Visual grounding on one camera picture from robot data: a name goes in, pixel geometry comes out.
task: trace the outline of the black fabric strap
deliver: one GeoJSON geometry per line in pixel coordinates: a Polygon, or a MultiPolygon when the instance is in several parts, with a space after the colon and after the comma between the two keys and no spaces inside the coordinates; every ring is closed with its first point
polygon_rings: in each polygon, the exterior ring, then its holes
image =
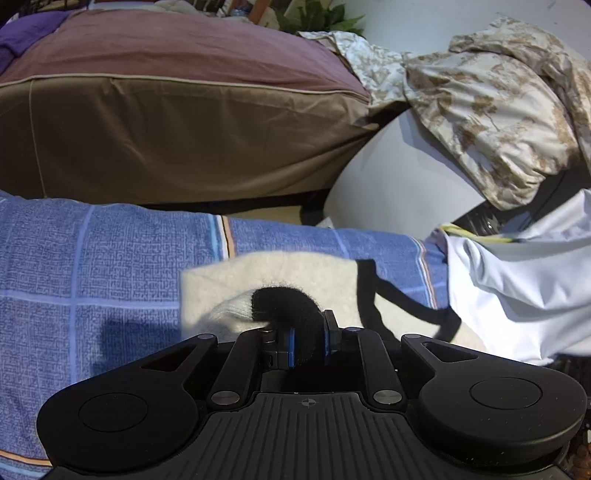
{"type": "Polygon", "coordinates": [[[382,316],[375,306],[375,295],[394,303],[410,315],[430,323],[439,325],[434,338],[451,342],[460,329],[462,321],[451,307],[430,309],[425,305],[406,296],[389,281],[378,277],[374,260],[357,260],[357,304],[361,323],[365,328],[378,332],[383,340],[391,340],[394,334],[386,328],[382,316]]]}

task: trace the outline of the wooden post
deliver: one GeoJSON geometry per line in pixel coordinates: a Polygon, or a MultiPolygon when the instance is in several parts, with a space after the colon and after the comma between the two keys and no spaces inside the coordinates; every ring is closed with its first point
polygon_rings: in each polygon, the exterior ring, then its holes
{"type": "Polygon", "coordinates": [[[256,0],[251,12],[248,14],[248,19],[255,25],[258,25],[269,5],[271,5],[271,0],[256,0]]]}

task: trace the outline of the floor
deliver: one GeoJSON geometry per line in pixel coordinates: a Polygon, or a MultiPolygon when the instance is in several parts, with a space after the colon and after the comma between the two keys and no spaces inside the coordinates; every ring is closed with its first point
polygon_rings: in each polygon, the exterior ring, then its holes
{"type": "Polygon", "coordinates": [[[249,210],[248,212],[233,213],[230,216],[301,225],[299,206],[261,208],[258,210],[249,210]]]}

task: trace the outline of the circular logo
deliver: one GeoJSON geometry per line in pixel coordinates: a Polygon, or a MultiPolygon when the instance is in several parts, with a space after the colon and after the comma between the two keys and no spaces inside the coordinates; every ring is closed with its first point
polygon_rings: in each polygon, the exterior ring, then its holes
{"type": "Polygon", "coordinates": [[[302,400],[300,403],[306,408],[310,408],[316,405],[316,400],[314,400],[313,398],[307,398],[305,400],[302,400]]]}

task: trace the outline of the brown bed skirt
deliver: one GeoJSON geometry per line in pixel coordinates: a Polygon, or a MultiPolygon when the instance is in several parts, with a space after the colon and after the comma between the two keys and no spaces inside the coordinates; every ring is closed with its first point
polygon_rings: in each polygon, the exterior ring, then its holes
{"type": "Polygon", "coordinates": [[[375,132],[346,92],[56,76],[0,87],[0,189],[89,203],[329,188],[375,132]]]}

